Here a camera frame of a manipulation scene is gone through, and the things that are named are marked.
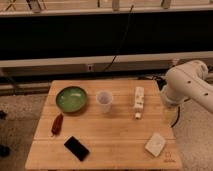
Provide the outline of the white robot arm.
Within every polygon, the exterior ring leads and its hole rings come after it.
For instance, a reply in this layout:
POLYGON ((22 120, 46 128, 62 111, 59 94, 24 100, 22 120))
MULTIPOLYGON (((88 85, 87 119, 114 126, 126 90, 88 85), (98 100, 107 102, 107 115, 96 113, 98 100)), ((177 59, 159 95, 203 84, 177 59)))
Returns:
POLYGON ((200 60, 170 68, 160 92, 162 102, 166 107, 173 107, 188 97, 213 114, 213 86, 205 81, 207 75, 208 67, 200 60))

